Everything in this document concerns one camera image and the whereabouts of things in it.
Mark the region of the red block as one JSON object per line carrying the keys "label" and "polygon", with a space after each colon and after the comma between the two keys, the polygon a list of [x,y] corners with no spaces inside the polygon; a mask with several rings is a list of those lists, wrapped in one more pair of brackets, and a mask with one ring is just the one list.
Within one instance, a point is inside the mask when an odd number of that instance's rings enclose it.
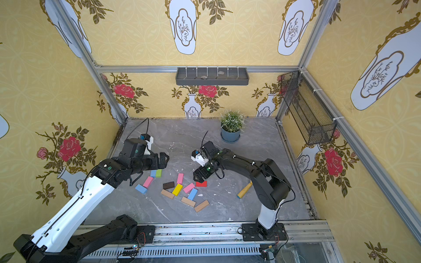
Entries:
{"label": "red block", "polygon": [[204,181],[204,182],[202,182],[202,183],[197,182],[197,183],[196,183],[196,187],[207,187],[207,181]]}

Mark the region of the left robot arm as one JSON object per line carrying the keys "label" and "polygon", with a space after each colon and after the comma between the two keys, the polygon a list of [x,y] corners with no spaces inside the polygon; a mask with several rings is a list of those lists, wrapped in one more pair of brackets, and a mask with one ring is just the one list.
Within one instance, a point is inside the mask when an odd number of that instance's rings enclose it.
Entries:
{"label": "left robot arm", "polygon": [[103,246],[117,241],[136,242],[138,223],[121,215],[107,225],[82,235],[75,231],[94,208],[132,175],[165,169],[169,155],[154,153],[151,142],[127,139],[117,157],[107,158],[87,175],[82,188],[59,212],[33,234],[20,235],[14,248],[27,263],[76,263]]}

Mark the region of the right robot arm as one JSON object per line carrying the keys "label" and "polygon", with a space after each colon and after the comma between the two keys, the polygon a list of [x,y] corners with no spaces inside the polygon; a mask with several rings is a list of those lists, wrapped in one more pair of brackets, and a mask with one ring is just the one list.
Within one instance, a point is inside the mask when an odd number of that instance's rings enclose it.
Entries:
{"label": "right robot arm", "polygon": [[208,141],[198,150],[194,150],[191,159],[200,166],[194,171],[193,179],[204,183],[211,175],[221,171],[232,171],[250,179],[252,186],[261,202],[257,224],[264,230],[272,229],[277,222],[281,206],[287,202],[292,191],[278,165],[272,159],[255,161],[242,157],[229,149],[218,149]]}

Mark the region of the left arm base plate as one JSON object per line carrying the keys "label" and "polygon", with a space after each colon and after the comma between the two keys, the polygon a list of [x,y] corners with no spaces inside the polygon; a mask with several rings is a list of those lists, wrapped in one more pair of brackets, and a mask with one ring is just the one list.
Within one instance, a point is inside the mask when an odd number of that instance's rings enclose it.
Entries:
{"label": "left arm base plate", "polygon": [[156,227],[154,225],[138,225],[133,241],[138,244],[151,244],[155,236]]}

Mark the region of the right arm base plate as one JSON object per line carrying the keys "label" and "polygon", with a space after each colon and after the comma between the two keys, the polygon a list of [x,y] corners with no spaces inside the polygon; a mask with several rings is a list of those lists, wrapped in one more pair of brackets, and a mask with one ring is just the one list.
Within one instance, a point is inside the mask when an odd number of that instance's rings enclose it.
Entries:
{"label": "right arm base plate", "polygon": [[243,241],[287,241],[287,233],[283,224],[275,223],[269,230],[258,222],[242,224],[237,233],[242,235]]}

